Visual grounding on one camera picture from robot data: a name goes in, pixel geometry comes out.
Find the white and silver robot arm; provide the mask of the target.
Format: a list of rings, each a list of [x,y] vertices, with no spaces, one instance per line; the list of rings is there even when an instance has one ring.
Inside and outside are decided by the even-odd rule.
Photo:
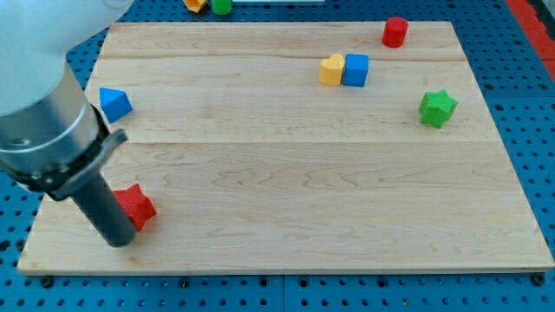
[[[66,55],[133,2],[1,2],[1,167],[18,183],[61,196],[121,143],[111,140]]]

